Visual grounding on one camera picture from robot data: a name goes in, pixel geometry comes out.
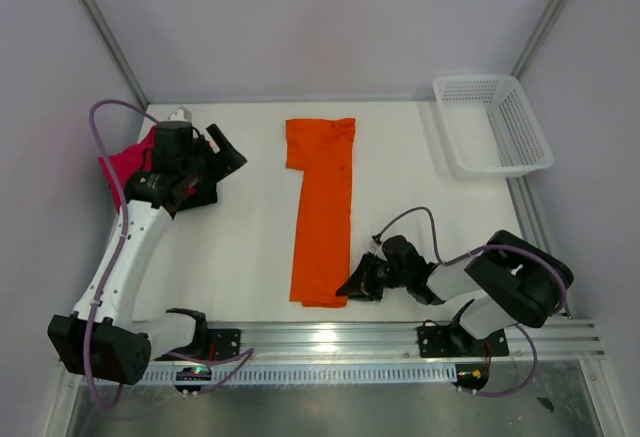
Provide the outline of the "orange t shirt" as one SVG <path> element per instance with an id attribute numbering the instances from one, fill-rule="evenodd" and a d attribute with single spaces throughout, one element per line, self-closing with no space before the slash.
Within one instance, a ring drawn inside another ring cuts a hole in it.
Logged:
<path id="1" fill-rule="evenodd" d="M 355 134 L 353 118 L 285 124 L 286 167 L 303 174 L 289 300 L 304 307 L 347 305 Z"/>

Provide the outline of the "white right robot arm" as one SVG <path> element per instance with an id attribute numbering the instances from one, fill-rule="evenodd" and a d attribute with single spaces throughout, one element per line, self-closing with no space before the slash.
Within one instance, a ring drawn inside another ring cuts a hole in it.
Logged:
<path id="1" fill-rule="evenodd" d="M 427 261 L 402 235 L 386 239 L 381 251 L 362 256 L 337 296 L 379 302 L 385 290 L 403 288 L 425 306 L 469 298 L 448 323 L 420 327 L 424 357 L 471 357 L 498 349 L 505 328 L 542 327 L 563 308 L 574 282 L 562 261 L 505 230 L 478 251 L 446 263 Z"/>

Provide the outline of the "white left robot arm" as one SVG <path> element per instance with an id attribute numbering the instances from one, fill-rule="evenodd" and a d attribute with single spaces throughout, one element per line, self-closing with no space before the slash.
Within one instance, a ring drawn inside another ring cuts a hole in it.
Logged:
<path id="1" fill-rule="evenodd" d="M 53 316 L 47 329 L 67 371 L 125 385 L 173 351 L 190 359 L 209 353 L 203 312 L 170 308 L 154 320 L 134 322 L 134 304 L 176 214 L 216 203 L 218 183 L 247 162 L 217 125 L 200 133 L 184 120 L 158 123 L 130 149 L 137 169 L 125 171 L 121 155 L 108 165 L 124 189 L 106 254 L 71 314 Z"/>

